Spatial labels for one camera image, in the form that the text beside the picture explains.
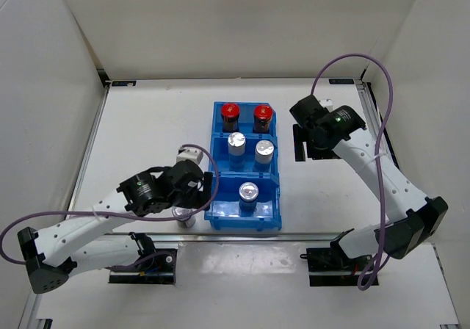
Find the red-lid sauce jar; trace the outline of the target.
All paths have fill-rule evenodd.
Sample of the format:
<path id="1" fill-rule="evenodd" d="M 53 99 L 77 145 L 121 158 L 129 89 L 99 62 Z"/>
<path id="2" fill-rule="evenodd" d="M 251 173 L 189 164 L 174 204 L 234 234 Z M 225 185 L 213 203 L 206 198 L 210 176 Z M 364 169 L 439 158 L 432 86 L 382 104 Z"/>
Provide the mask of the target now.
<path id="1" fill-rule="evenodd" d="M 253 132 L 268 134 L 274 110 L 270 105 L 259 104 L 253 111 Z"/>
<path id="2" fill-rule="evenodd" d="M 235 132 L 239 130 L 240 108 L 235 103 L 225 103 L 221 107 L 221 118 L 224 132 Z"/>

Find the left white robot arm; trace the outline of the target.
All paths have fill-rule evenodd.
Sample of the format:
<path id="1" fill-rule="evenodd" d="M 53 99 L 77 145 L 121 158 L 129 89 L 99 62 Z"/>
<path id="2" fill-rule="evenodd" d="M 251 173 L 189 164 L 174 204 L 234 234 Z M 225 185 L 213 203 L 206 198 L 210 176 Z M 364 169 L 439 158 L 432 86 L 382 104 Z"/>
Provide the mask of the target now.
<path id="1" fill-rule="evenodd" d="M 76 215 L 40 230 L 17 233 L 26 271 L 35 294 L 51 292 L 74 275 L 99 270 L 146 270 L 169 253 L 157 250 L 149 236 L 110 232 L 136 218 L 180 207 L 205 206 L 213 175 L 190 160 L 172 167 L 152 167 L 121 182 L 83 216 Z"/>

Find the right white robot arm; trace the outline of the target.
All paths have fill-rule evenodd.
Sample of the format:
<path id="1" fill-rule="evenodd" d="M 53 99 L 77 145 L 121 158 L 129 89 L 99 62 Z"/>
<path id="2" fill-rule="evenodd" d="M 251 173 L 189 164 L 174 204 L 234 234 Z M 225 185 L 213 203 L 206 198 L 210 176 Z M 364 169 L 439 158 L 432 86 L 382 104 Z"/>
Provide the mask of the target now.
<path id="1" fill-rule="evenodd" d="M 432 236 L 448 210 L 441 197 L 430 198 L 414 186 L 382 151 L 361 116 L 349 106 L 328 111 L 312 96 L 298 101 L 290 113 L 307 147 L 332 152 L 358 174 L 380 201 L 385 225 L 345 231 L 330 244 L 330 262 L 350 268 L 362 256 L 382 250 L 403 259 Z"/>

